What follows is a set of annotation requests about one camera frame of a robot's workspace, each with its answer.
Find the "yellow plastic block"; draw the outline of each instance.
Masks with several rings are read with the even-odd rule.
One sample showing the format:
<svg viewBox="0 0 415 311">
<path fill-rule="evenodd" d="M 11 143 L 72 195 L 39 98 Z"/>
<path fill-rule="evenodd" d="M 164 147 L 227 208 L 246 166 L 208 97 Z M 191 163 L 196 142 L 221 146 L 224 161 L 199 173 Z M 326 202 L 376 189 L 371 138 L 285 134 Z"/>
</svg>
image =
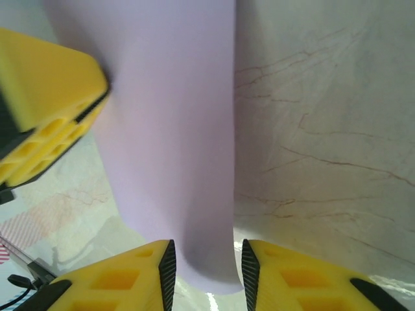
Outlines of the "yellow plastic block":
<svg viewBox="0 0 415 311">
<path fill-rule="evenodd" d="M 175 277 L 174 242 L 160 240 L 57 278 L 72 285 L 48 311 L 170 311 Z"/>
<path fill-rule="evenodd" d="M 108 90 L 91 56 L 0 28 L 0 149 L 19 141 L 2 152 L 2 189 L 30 181 L 82 137 Z"/>
<path fill-rule="evenodd" d="M 351 280 L 375 288 L 382 310 L 406 310 L 360 273 L 260 240 L 244 241 L 243 275 L 249 311 L 380 310 Z"/>
</svg>

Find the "square hole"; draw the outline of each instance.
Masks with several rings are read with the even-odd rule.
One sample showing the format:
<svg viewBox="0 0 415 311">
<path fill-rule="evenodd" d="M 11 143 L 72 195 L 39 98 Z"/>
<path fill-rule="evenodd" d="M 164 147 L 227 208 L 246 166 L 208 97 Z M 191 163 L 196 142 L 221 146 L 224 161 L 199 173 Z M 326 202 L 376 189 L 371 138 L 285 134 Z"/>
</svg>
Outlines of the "square hole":
<svg viewBox="0 0 415 311">
<path fill-rule="evenodd" d="M 115 301 L 75 301 L 70 311 L 115 311 Z"/>
<path fill-rule="evenodd" d="M 299 298 L 298 302 L 300 303 L 303 311 L 352 311 L 354 309 L 350 308 L 350 305 L 347 304 L 341 298 L 335 297 L 304 297 Z"/>
<path fill-rule="evenodd" d="M 129 290 L 133 287 L 139 275 L 138 270 L 108 270 L 93 284 L 93 290 Z"/>
<path fill-rule="evenodd" d="M 285 269 L 280 271 L 288 286 L 293 288 L 328 287 L 329 281 L 320 273 L 307 269 Z"/>
</svg>

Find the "marble surface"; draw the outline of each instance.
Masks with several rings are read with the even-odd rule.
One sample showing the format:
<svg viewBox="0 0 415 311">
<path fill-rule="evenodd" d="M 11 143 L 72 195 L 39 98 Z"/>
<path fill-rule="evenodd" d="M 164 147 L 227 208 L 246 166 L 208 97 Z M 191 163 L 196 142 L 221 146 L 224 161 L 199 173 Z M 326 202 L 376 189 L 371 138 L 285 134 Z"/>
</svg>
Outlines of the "marble surface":
<svg viewBox="0 0 415 311">
<path fill-rule="evenodd" d="M 237 261 L 243 238 L 262 238 L 415 309 L 415 2 L 237 3 Z M 36 1 L 3 0 L 0 15 L 55 40 Z M 145 243 L 118 216 L 92 134 L 1 210 L 0 231 L 24 228 L 22 247 L 60 273 Z M 174 309 L 246 307 L 179 280 Z"/>
</svg>

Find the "black cable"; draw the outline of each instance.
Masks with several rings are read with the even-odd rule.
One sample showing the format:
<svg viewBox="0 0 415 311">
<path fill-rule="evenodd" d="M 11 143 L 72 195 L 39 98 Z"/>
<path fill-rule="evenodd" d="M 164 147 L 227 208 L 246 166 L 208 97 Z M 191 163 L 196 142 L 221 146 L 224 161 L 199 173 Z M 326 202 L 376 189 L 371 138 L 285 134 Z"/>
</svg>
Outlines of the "black cable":
<svg viewBox="0 0 415 311">
<path fill-rule="evenodd" d="M 31 291 L 31 288 L 27 288 L 25 290 L 25 292 L 23 294 L 21 294 L 19 297 L 17 297 L 16 299 L 12 300 L 9 303 L 4 304 L 3 306 L 0 306 L 0 310 L 4 310 L 12 305 L 14 305 L 15 303 L 18 303 L 19 301 L 21 301 L 24 297 L 26 297 L 26 295 Z"/>
</svg>

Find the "red striped pattern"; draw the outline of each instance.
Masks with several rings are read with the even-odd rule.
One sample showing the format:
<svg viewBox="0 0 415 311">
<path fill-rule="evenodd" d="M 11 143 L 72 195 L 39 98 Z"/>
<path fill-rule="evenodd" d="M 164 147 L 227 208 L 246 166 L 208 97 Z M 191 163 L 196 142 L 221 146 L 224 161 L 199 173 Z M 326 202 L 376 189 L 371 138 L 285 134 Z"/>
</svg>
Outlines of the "red striped pattern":
<svg viewBox="0 0 415 311">
<path fill-rule="evenodd" d="M 0 224 L 0 232 L 19 249 L 26 249 L 72 222 L 86 210 L 108 200 L 107 194 L 79 190 L 55 194 L 30 210 Z"/>
<path fill-rule="evenodd" d="M 7 249 L 4 247 L 4 245 L 0 244 L 0 264 L 4 264 L 9 259 L 10 255 L 8 254 Z"/>
</svg>

